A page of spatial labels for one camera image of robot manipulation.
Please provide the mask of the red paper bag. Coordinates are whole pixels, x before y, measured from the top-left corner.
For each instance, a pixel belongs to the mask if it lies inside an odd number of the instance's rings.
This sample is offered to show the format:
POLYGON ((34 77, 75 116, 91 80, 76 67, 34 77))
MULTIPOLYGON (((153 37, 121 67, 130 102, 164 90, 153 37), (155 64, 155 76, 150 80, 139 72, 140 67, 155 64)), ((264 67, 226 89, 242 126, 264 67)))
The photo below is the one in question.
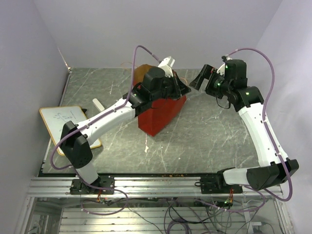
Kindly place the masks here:
POLYGON ((186 95, 180 99, 161 97, 161 82, 165 72, 148 64, 134 69, 133 88, 123 98, 131 104, 138 118, 138 127, 150 136, 157 135, 181 111, 186 95))

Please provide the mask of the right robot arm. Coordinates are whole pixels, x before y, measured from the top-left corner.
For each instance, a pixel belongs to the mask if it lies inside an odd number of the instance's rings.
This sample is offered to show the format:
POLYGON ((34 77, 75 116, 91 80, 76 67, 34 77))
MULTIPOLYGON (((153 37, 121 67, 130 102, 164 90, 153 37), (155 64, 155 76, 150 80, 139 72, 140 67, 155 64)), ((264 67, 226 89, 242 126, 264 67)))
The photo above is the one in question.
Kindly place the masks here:
POLYGON ((285 183, 299 168, 280 146, 264 110, 264 98, 255 86, 248 86, 247 64, 240 59, 225 61, 223 71, 205 64, 190 86, 199 90, 206 79, 205 93, 221 99, 227 97, 230 106, 243 120, 256 149, 258 167, 229 168, 218 172, 216 189, 227 192, 232 185, 249 185, 254 190, 285 183))

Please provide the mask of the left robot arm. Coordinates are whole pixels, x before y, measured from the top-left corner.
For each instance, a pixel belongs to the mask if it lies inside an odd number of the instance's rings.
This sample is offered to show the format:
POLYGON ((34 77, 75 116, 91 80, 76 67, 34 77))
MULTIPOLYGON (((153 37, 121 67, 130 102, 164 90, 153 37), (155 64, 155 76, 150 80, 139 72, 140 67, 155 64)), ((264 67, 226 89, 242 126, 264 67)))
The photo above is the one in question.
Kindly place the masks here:
POLYGON ((130 90, 105 111, 74 124, 64 124, 57 147, 61 148, 89 194, 99 189, 99 175, 93 164, 91 144, 124 121, 134 119, 152 109, 157 100, 180 100, 191 89, 168 65, 144 64, 132 69, 130 90))

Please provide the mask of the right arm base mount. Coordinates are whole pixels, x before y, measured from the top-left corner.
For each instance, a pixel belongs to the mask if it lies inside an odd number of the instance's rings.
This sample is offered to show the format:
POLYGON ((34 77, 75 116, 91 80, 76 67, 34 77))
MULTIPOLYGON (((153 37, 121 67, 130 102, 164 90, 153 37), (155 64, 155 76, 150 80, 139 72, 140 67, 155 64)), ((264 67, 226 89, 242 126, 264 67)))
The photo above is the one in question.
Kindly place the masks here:
POLYGON ((234 194, 243 193, 240 185, 229 185, 225 182, 221 174, 206 174, 195 182, 195 186, 199 187, 202 194, 234 194))

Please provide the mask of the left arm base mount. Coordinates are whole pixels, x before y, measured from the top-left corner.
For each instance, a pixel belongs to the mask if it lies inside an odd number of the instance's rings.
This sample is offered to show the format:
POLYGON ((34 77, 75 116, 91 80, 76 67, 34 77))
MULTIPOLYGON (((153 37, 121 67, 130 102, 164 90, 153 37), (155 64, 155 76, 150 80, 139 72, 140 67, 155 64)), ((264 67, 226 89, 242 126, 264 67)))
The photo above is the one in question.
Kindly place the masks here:
POLYGON ((73 179, 70 187, 71 195, 112 195, 115 188, 115 179, 111 176, 100 175, 91 185, 81 179, 73 179))

